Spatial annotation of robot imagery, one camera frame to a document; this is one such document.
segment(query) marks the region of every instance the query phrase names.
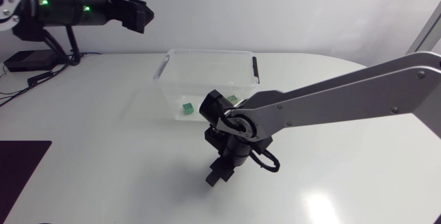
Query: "screw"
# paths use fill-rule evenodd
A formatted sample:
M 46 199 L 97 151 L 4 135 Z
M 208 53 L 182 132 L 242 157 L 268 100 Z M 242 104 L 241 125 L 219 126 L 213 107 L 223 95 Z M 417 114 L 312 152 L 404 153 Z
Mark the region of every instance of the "screw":
M 418 79 L 423 79 L 425 76 L 426 76 L 426 72 L 424 72 L 424 71 L 419 71 L 416 73 L 416 77 Z
M 392 114 L 397 114 L 400 110 L 397 107 L 391 108 Z

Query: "white wall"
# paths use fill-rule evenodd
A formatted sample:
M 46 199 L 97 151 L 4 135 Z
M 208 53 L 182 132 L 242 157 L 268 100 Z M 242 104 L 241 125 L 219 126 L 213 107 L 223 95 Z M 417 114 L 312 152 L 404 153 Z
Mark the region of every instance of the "white wall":
M 171 48 L 310 52 L 365 65 L 402 56 L 440 0 L 145 0 L 156 14 L 137 34 L 116 21 L 76 27 L 82 51 Z M 67 46 L 63 28 L 50 28 Z M 0 58 L 44 48 L 0 33 Z

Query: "metal pole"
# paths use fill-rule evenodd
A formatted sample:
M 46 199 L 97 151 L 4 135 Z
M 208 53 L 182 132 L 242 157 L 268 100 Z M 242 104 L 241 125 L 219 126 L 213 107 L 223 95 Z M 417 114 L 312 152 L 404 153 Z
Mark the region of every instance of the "metal pole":
M 441 2 L 430 16 L 420 34 L 416 37 L 406 54 L 420 51 L 432 51 L 436 43 L 441 39 Z

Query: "black mat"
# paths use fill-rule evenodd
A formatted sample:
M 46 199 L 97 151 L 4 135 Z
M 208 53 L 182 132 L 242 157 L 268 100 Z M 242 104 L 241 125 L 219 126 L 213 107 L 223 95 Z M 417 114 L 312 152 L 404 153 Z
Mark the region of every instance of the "black mat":
M 51 141 L 0 141 L 0 223 L 28 182 Z

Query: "clear plastic container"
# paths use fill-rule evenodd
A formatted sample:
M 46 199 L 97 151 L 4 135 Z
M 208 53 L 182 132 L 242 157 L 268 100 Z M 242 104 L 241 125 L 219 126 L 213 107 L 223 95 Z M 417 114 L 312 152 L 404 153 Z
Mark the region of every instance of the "clear plastic container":
M 161 88 L 175 120 L 204 121 L 199 107 L 208 93 L 219 91 L 239 101 L 258 88 L 257 61 L 251 52 L 218 50 L 170 50 L 153 80 Z M 194 112 L 186 114 L 183 105 Z

